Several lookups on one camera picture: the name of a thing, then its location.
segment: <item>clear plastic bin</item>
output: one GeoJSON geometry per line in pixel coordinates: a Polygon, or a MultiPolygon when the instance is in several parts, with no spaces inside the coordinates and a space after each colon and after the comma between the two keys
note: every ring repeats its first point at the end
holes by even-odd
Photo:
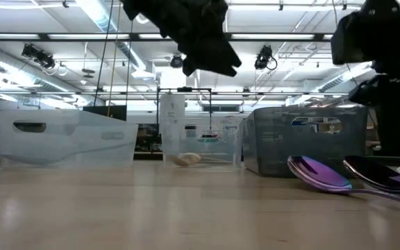
{"type": "Polygon", "coordinates": [[[85,111],[1,111],[1,166],[128,167],[137,132],[137,124],[85,111]]]}
{"type": "Polygon", "coordinates": [[[167,119],[162,121],[162,149],[166,165],[200,167],[202,165],[240,166],[241,119],[167,119]]]}
{"type": "Polygon", "coordinates": [[[288,156],[308,156],[350,177],[342,161],[365,151],[366,108],[259,108],[242,125],[244,166],[262,176],[295,178],[288,156]]]}

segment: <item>spoon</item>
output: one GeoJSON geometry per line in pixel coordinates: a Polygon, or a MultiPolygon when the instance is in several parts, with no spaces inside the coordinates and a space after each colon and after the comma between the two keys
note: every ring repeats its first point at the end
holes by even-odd
{"type": "Polygon", "coordinates": [[[348,179],[330,167],[306,156],[290,156],[288,158],[288,167],[302,181],[325,192],[335,194],[374,194],[383,198],[400,201],[400,194],[390,194],[379,190],[355,190],[348,179]]]}
{"type": "Polygon", "coordinates": [[[384,192],[400,193],[400,173],[361,156],[346,156],[345,167],[356,177],[384,192]]]}

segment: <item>wooden table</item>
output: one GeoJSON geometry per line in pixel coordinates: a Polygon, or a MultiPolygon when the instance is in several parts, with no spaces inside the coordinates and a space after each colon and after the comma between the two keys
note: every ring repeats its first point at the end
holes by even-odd
{"type": "Polygon", "coordinates": [[[244,169],[3,169],[0,249],[400,249],[400,203],[244,169]]]}

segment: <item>light fixture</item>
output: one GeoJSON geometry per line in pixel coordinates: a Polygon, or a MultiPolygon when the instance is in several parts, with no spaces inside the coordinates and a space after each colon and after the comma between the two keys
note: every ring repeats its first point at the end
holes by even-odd
{"type": "Polygon", "coordinates": [[[233,39],[311,40],[313,34],[232,34],[233,39]]]}
{"type": "Polygon", "coordinates": [[[329,41],[333,37],[333,34],[324,35],[324,40],[329,41]]]}
{"type": "Polygon", "coordinates": [[[156,78],[155,74],[146,72],[144,70],[137,70],[136,72],[133,72],[131,75],[133,78],[140,78],[143,80],[154,80],[156,78]]]}
{"type": "Polygon", "coordinates": [[[6,101],[18,101],[13,97],[9,97],[7,94],[0,94],[0,99],[6,100],[6,101]]]}
{"type": "Polygon", "coordinates": [[[39,40],[38,34],[18,34],[18,33],[0,33],[0,39],[11,39],[11,40],[39,40]]]}
{"type": "Polygon", "coordinates": [[[169,36],[163,38],[160,34],[139,34],[140,39],[171,39],[169,36]]]}
{"type": "Polygon", "coordinates": [[[356,107],[358,104],[346,104],[346,105],[341,105],[341,106],[336,106],[336,108],[352,108],[356,107]]]}
{"type": "MultiPolygon", "coordinates": [[[[109,40],[127,40],[129,39],[128,34],[108,34],[109,40]]],[[[51,40],[100,40],[105,39],[106,34],[49,34],[51,40]]]]}
{"type": "Polygon", "coordinates": [[[256,62],[254,63],[254,67],[256,70],[270,69],[275,70],[277,68],[277,60],[272,56],[272,49],[269,45],[263,45],[263,48],[260,50],[260,53],[257,55],[256,62]],[[269,62],[273,60],[276,62],[276,67],[273,69],[268,68],[269,62]]]}
{"type": "MultiPolygon", "coordinates": [[[[280,4],[231,4],[230,10],[264,10],[264,11],[310,11],[310,12],[321,12],[334,10],[333,6],[307,6],[307,5],[280,5],[280,4]]],[[[344,6],[336,6],[336,10],[343,10],[344,6]]],[[[349,10],[360,10],[360,6],[347,6],[349,10]]]]}
{"type": "Polygon", "coordinates": [[[32,44],[25,44],[21,55],[33,60],[35,63],[39,63],[45,69],[53,69],[56,65],[52,54],[37,49],[32,44]]]}
{"type": "Polygon", "coordinates": [[[183,59],[181,55],[174,55],[171,60],[171,67],[173,67],[174,69],[179,69],[183,67],[183,59]]]}

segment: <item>ceiling duct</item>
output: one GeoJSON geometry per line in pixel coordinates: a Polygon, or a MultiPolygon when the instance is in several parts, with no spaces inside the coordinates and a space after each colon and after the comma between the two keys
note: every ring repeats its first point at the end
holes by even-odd
{"type": "MultiPolygon", "coordinates": [[[[0,72],[16,78],[16,83],[31,85],[32,88],[53,90],[54,92],[80,92],[81,90],[54,76],[49,76],[25,62],[0,51],[0,72]]],[[[88,103],[93,103],[94,97],[82,97],[88,103]]]]}
{"type": "MultiPolygon", "coordinates": [[[[119,32],[118,24],[114,21],[114,18],[110,20],[110,11],[106,3],[102,0],[76,0],[76,3],[81,9],[90,17],[90,19],[98,26],[98,28],[104,33],[116,33],[119,32]]],[[[136,52],[132,50],[131,46],[127,42],[115,42],[117,48],[130,60],[135,70],[144,71],[146,65],[141,60],[136,52]]]]}
{"type": "Polygon", "coordinates": [[[338,74],[336,77],[328,77],[323,80],[323,83],[317,88],[317,91],[323,93],[335,86],[346,83],[353,80],[354,78],[361,76],[369,71],[371,71],[371,62],[364,62],[356,65],[353,69],[344,71],[343,74],[338,74]]]}

